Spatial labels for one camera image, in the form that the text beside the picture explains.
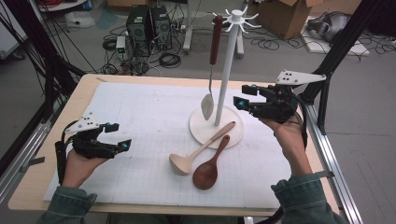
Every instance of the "black cable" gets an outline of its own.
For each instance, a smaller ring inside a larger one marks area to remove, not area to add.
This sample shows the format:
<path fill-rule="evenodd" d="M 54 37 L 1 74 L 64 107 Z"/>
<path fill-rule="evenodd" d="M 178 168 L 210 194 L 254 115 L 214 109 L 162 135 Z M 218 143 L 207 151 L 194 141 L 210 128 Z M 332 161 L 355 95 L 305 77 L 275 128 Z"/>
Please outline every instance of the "black cable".
<path fill-rule="evenodd" d="M 174 53 L 165 52 L 160 57 L 160 66 L 165 68 L 176 68 L 181 64 L 180 56 Z"/>

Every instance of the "white utensil stand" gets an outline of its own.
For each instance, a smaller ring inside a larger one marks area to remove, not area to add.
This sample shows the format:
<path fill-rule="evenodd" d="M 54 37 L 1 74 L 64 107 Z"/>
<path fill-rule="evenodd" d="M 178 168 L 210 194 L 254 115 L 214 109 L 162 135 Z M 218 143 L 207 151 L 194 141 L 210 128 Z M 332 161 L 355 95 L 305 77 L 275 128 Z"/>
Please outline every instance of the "white utensil stand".
<path fill-rule="evenodd" d="M 233 129 L 228 132 L 228 135 L 230 135 L 231 138 L 227 147 L 232 147 L 235 144 L 237 144 L 239 140 L 242 139 L 242 136 L 244 134 L 243 121 L 240 119 L 240 117 L 238 116 L 238 114 L 236 114 L 234 110 L 228 107 L 224 107 L 224 98 L 225 98 L 225 93 L 227 91 L 228 80 L 230 79 L 231 66 L 233 64 L 233 53 L 235 50 L 235 43 L 236 43 L 236 38 L 238 36 L 239 28 L 241 29 L 242 32 L 245 32 L 243 28 L 244 23 L 249 26 L 256 27 L 248 22 L 245 22 L 245 18 L 242 17 L 247 10 L 248 10 L 247 7 L 245 8 L 244 11 L 235 9 L 230 14 L 226 9 L 227 14 L 230 16 L 227 17 L 227 20 L 224 21 L 223 23 L 226 22 L 230 23 L 230 27 L 227 30 L 227 32 L 230 32 L 230 34 L 228 37 L 227 53 L 224 62 L 223 75 L 221 78 L 219 102 L 217 105 L 215 105 L 213 111 L 213 113 L 216 112 L 216 118 L 213 119 L 213 115 L 212 115 L 209 120 L 205 120 L 201 107 L 197 108 L 196 111 L 192 113 L 190 118 L 191 133 L 194 136 L 194 138 L 201 144 L 203 144 L 208 139 L 210 139 L 213 133 L 217 132 L 224 125 L 226 125 L 231 121 L 235 121 L 236 124 L 235 127 L 233 127 Z M 218 146 L 219 146 L 219 141 L 213 143 L 209 147 L 217 148 Z"/>

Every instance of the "spoon bowl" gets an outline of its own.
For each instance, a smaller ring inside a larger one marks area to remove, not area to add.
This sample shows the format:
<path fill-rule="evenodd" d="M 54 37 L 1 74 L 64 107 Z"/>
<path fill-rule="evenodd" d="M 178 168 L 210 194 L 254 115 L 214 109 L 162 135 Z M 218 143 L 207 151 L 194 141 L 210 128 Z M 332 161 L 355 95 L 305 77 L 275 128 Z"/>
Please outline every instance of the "spoon bowl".
<path fill-rule="evenodd" d="M 222 138 L 215 156 L 211 160 L 202 163 L 195 170 L 194 174 L 192 175 L 192 181 L 196 188 L 210 189 L 213 187 L 213 185 L 215 185 L 216 180 L 218 179 L 218 157 L 222 150 L 227 146 L 229 141 L 230 135 L 227 134 Z"/>

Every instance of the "wooden spoon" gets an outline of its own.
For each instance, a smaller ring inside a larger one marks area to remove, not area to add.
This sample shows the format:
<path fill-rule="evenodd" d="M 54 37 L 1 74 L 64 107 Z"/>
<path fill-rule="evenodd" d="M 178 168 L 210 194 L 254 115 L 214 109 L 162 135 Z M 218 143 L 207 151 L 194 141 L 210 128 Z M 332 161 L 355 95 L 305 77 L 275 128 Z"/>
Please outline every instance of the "wooden spoon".
<path fill-rule="evenodd" d="M 182 157 L 177 154 L 169 155 L 169 162 L 172 165 L 172 168 L 179 175 L 187 175 L 191 171 L 191 165 L 195 157 L 200 154 L 205 148 L 207 148 L 214 141 L 218 140 L 228 131 L 230 131 L 233 126 L 235 126 L 235 121 L 231 121 L 227 125 L 225 125 L 222 129 L 220 129 L 212 138 L 210 138 L 207 142 L 201 145 L 196 151 L 194 151 L 190 156 Z"/>
<path fill-rule="evenodd" d="M 222 150 L 227 146 L 230 141 L 230 135 L 225 135 L 221 143 L 219 145 L 218 151 L 215 156 L 210 160 L 202 163 L 195 170 L 192 175 L 192 181 L 194 185 L 198 189 L 210 189 L 215 185 L 216 180 L 218 179 L 218 166 L 217 161 Z"/>

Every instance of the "white pole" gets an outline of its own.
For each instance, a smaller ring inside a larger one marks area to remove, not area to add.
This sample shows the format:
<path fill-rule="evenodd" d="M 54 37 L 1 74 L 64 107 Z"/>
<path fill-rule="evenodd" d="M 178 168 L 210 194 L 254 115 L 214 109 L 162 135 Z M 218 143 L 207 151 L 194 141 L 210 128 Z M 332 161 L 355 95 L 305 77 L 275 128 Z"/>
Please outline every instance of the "white pole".
<path fill-rule="evenodd" d="M 234 12 L 235 10 L 233 11 L 233 21 L 236 20 L 239 21 L 242 15 L 235 16 Z M 234 24 L 230 31 L 230 35 L 228 37 L 227 53 L 225 56 L 223 75 L 221 78 L 221 89 L 220 89 L 219 102 L 218 102 L 218 111 L 216 113 L 215 126 L 219 126 L 221 120 L 221 113 L 222 113 L 222 108 L 224 106 L 225 92 L 227 91 L 228 80 L 230 79 L 231 66 L 233 64 L 233 52 L 235 51 L 235 43 L 236 43 L 236 37 L 238 36 L 238 31 L 239 31 L 239 25 Z"/>

